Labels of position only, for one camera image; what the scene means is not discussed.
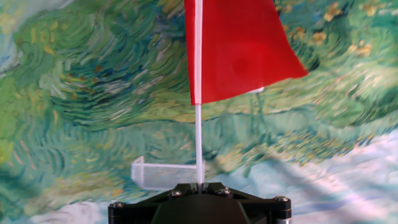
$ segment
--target flagpole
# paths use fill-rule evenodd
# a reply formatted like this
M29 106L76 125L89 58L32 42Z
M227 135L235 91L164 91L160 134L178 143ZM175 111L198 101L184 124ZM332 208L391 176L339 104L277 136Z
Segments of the flagpole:
M197 156L197 184L201 193L205 182L201 144L201 47L203 30L203 0L195 0L195 125L196 125L196 156Z
M201 105L195 105L195 125L196 125L196 149L197 149L197 181L198 184L205 182L203 175L203 158L202 158L202 145L201 145Z

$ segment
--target screw head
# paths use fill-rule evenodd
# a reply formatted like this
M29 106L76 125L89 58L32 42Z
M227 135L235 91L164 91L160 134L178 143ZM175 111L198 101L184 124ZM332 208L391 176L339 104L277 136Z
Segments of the screw head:
M114 202L114 203L111 204L111 207L113 207L113 208L123 208L125 204L126 203L123 203L123 202Z
M285 196L276 196L274 197L275 200L277 200L278 202L287 202L289 199Z
M216 191L216 194L220 194L220 195L229 195L230 193L231 193L231 191L227 188L219 189Z
M171 197L178 197L178 196L181 196L181 191L179 191L179 190L172 190L170 193L169 193L169 196L171 196Z

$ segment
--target flag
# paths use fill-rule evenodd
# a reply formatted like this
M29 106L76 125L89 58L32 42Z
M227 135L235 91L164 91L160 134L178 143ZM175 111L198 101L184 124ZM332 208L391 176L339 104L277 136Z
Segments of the flag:
M307 75L273 0L184 0L191 102L232 98Z

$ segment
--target painting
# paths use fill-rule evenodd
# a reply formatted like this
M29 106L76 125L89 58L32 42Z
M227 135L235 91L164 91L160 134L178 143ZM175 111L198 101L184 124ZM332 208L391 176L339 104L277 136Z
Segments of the painting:
M0 5L2 224L107 223L159 193L135 159L195 163L183 0ZM295 223L397 223L398 1L275 6L310 73L203 105L207 181L288 196Z

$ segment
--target black mount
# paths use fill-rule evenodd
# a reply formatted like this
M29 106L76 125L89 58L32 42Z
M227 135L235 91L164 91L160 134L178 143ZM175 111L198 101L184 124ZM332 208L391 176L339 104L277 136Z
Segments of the black mount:
M139 203L112 203L109 224L291 223L290 199L262 199L222 183L178 184Z

